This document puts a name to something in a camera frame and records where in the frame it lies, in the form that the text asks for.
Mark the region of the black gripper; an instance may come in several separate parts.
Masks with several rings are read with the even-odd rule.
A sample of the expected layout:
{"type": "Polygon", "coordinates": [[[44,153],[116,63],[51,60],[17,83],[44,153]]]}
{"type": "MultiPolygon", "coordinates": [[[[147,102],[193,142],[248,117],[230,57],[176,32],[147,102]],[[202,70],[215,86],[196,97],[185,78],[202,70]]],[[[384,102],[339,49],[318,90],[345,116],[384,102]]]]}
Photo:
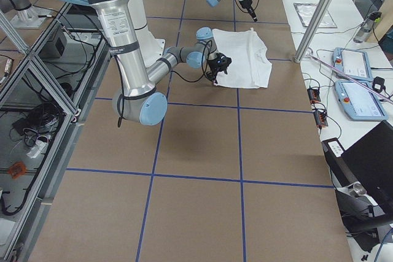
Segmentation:
{"type": "Polygon", "coordinates": [[[253,21],[257,22],[258,21],[257,16],[252,8],[252,0],[241,0],[239,1],[239,3],[241,7],[249,13],[253,21]]]}
{"type": "Polygon", "coordinates": [[[213,85],[218,85],[217,74],[223,72],[225,75],[228,74],[227,68],[232,63],[232,59],[223,53],[216,53],[216,57],[212,60],[208,60],[208,66],[210,71],[206,73],[206,78],[212,82],[213,85]]]}

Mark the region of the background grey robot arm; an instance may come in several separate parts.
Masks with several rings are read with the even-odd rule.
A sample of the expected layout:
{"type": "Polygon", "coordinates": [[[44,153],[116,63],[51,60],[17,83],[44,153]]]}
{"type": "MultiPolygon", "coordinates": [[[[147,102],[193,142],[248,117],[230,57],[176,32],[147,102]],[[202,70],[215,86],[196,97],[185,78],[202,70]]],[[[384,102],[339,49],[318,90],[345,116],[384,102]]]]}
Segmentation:
{"type": "Polygon", "coordinates": [[[52,10],[34,7],[30,0],[1,0],[1,11],[8,13],[16,11],[10,20],[17,29],[38,29],[44,20],[52,15],[52,10]]]}

